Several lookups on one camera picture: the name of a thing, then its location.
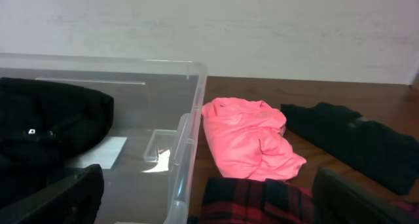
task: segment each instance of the white paper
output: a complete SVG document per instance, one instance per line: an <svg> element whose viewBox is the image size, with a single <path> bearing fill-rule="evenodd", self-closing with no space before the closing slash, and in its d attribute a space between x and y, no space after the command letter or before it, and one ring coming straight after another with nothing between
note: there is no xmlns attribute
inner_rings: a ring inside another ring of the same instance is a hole
<svg viewBox="0 0 419 224"><path fill-rule="evenodd" d="M92 164L99 164L102 169L111 169L122 147L125 137L107 136L99 145L91 150L71 159L67 163L68 168L86 168Z"/></svg>

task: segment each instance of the brown wooden surface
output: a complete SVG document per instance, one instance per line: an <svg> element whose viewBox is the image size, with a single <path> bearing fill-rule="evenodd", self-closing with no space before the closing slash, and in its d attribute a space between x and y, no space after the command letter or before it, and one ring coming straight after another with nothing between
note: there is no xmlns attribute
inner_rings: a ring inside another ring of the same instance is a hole
<svg viewBox="0 0 419 224"><path fill-rule="evenodd" d="M405 85L208 77L204 103L216 97L264 100L276 108L280 108L281 103L310 107L319 102L345 105L368 119L384 123L419 140L419 91ZM291 131L286 131L285 138L293 146L294 152L307 160L298 176L291 181L294 185L311 188L317 169L327 167L380 198L419 201L418 180L409 195L397 196ZM199 215L206 182L209 177L216 176L221 175L201 123L189 215Z"/></svg>

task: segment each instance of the black plastic object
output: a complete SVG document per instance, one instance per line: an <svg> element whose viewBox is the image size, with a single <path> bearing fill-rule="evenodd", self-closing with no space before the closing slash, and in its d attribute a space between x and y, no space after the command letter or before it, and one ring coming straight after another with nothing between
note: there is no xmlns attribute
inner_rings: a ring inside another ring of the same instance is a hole
<svg viewBox="0 0 419 224"><path fill-rule="evenodd" d="M98 164L0 210L2 224L93 224L103 194Z"/></svg>
<svg viewBox="0 0 419 224"><path fill-rule="evenodd" d="M407 211L370 195L325 168L318 170L312 192L324 224L419 223Z"/></svg>

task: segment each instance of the clear plastic storage bin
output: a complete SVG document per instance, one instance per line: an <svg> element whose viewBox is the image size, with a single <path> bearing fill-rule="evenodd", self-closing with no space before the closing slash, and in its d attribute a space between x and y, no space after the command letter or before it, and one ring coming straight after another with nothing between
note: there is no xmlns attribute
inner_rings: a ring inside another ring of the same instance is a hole
<svg viewBox="0 0 419 224"><path fill-rule="evenodd" d="M100 90L115 99L110 138L126 138L97 224L186 223L206 68L183 61L0 54L0 77Z"/></svg>

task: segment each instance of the pink clothing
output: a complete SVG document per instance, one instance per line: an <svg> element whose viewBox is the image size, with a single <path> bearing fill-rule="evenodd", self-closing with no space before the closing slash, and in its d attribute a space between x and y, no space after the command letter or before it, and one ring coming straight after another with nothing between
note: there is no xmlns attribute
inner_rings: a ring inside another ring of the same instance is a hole
<svg viewBox="0 0 419 224"><path fill-rule="evenodd" d="M282 137L285 116L263 101L216 98L202 114L209 148L224 177L287 180L306 163Z"/></svg>

